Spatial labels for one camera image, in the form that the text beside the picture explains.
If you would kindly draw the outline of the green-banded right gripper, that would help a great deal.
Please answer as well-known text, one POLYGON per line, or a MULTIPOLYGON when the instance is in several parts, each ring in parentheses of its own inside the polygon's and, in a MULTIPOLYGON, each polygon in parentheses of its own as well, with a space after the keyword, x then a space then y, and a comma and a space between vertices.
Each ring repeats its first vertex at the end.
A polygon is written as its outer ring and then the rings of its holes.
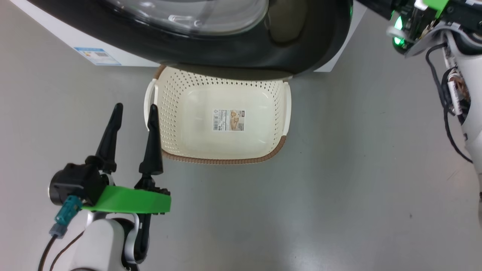
POLYGON ((408 0, 407 35, 426 35, 439 21, 448 0, 408 0))

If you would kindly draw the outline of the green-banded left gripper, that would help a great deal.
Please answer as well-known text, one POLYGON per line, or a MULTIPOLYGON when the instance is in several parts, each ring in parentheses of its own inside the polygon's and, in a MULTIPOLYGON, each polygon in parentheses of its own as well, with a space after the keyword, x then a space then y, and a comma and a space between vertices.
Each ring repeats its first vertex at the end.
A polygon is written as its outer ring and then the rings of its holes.
MULTIPOLYGON (((117 170, 115 161, 117 134, 122 127, 123 104, 117 103, 102 135, 95 155, 86 158, 86 164, 95 165, 103 173, 111 174, 117 170)), ((159 110, 152 104, 148 117, 149 136, 143 161, 139 165, 142 177, 130 189, 121 186, 107 186, 94 206, 82 206, 92 212, 121 214, 161 214, 171 211, 171 196, 143 189, 154 187, 152 176, 164 172, 162 145, 159 127, 159 110)))

